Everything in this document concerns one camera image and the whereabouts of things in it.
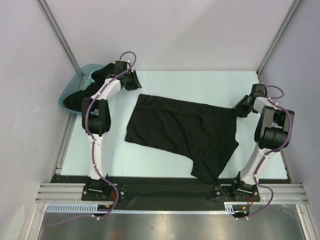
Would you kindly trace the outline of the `black t shirt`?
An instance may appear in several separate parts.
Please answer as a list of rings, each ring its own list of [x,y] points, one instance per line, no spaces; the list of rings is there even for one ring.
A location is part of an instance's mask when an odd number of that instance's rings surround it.
[[[232,108],[140,94],[125,141],[187,157],[192,176],[215,184],[239,146],[236,132]]]

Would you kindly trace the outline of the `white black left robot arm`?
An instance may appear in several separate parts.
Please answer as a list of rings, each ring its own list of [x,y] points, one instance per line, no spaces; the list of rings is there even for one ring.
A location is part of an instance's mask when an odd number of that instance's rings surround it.
[[[94,195],[105,200],[113,192],[111,183],[107,182],[108,173],[102,170],[103,140],[111,129],[109,100],[122,89],[134,91],[142,86],[135,70],[120,75],[109,74],[102,86],[90,97],[81,102],[82,128],[88,135],[91,164],[83,194]]]

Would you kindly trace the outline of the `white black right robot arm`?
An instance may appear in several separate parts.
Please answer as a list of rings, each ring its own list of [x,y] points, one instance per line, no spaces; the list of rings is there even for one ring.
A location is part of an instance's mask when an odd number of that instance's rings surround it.
[[[279,106],[269,97],[253,95],[245,95],[234,110],[240,118],[249,113],[260,114],[254,132],[255,148],[230,188],[231,196],[242,201],[258,193],[259,179],[267,163],[289,145],[295,112]]]

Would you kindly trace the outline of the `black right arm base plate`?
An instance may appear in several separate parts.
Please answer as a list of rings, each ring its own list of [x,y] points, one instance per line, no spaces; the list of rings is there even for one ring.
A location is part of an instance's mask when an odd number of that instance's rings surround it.
[[[214,186],[213,193],[216,202],[259,202],[260,195],[256,185],[232,184]]]

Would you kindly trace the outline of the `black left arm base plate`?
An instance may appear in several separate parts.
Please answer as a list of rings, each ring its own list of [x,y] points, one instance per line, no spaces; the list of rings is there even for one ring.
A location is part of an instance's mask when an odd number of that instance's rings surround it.
[[[118,201],[128,200],[127,186],[124,184],[115,184],[118,190]],[[92,187],[85,184],[82,190],[81,200],[91,202],[112,201],[116,197],[116,190],[112,186],[103,185],[102,187]]]

